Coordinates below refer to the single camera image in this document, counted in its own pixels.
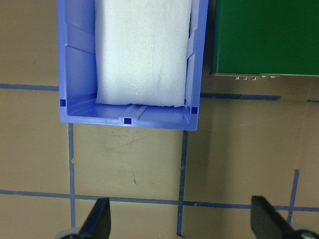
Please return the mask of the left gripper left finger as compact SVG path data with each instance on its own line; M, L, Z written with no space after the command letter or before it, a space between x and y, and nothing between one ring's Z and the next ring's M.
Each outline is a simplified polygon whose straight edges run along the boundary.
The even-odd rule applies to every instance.
M109 198L99 198L79 231L81 239L108 239L111 233Z

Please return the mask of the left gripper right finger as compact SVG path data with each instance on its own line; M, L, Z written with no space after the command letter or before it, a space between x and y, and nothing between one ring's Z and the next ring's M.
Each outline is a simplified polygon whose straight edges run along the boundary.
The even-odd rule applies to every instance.
M303 227L292 227L263 196L251 197L250 227L258 239L317 239Z

